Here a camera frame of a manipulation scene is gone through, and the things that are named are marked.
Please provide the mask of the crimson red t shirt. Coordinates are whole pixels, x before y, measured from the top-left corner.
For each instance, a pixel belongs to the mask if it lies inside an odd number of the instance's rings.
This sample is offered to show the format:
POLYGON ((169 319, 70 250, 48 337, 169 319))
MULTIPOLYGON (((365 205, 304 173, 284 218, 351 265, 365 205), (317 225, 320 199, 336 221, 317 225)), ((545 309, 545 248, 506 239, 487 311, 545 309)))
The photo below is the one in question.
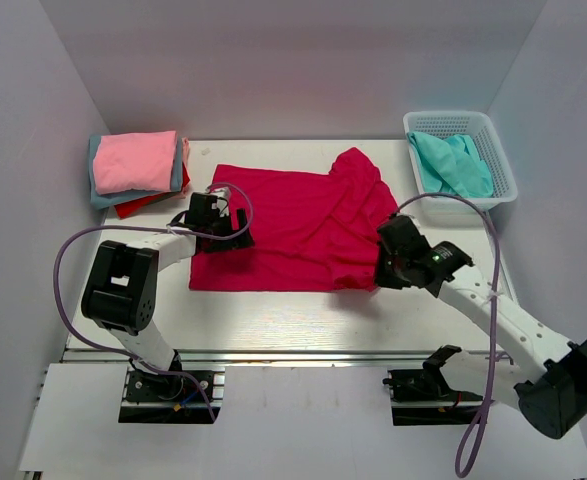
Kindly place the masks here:
POLYGON ((237 186, 233 211, 251 207, 254 246, 191 260, 198 291, 372 291, 377 229, 397 203, 379 169, 357 148, 326 174, 220 164, 213 180, 237 186))

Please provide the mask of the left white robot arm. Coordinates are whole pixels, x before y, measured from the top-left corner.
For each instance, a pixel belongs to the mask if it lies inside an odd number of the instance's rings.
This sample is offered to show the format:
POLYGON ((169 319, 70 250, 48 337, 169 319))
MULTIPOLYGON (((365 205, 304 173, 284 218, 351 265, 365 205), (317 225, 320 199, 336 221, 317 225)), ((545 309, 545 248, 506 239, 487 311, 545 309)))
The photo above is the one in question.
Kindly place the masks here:
POLYGON ((198 255, 254 246, 253 205, 233 210, 230 199, 227 186, 194 193, 163 230, 129 243, 106 240, 97 249, 82 314, 119 341, 135 368, 151 373, 150 387, 161 398, 178 396, 185 377, 153 320, 159 273, 198 255))

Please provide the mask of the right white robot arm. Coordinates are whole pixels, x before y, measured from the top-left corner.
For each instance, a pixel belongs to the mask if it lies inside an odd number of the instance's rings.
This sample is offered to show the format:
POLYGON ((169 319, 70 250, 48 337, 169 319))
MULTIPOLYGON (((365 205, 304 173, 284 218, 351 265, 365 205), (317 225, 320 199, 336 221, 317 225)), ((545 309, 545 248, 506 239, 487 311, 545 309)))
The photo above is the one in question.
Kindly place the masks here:
POLYGON ((454 345, 432 353, 420 371, 393 371, 384 384, 398 402, 445 399, 453 392, 483 395, 519 411, 539 433, 560 439, 587 414, 587 340, 575 343, 495 292, 471 257, 443 241, 430 246, 413 220, 392 215, 377 230, 375 282, 420 288, 494 335, 510 362, 489 363, 454 345))

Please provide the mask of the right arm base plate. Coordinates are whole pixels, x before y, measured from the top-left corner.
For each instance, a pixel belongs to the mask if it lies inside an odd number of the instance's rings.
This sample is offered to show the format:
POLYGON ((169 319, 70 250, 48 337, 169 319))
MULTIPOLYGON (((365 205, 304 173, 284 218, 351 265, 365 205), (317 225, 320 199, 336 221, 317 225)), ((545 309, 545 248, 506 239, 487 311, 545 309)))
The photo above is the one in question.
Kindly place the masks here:
POLYGON ((453 390, 440 372, 460 352, 460 347, 445 345, 431 354, 419 369, 387 371, 382 384, 390 396, 394 426, 451 426, 471 422, 483 397, 453 390))

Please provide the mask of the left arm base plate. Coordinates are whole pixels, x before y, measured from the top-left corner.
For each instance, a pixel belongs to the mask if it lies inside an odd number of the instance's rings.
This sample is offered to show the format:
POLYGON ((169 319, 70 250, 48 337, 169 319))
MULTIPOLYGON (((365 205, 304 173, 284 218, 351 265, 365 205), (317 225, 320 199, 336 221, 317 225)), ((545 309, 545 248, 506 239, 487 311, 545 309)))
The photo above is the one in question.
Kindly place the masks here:
POLYGON ((191 368, 175 359, 174 371, 184 376, 158 375, 129 361, 118 422, 120 424, 212 425, 222 407, 225 369, 191 368))

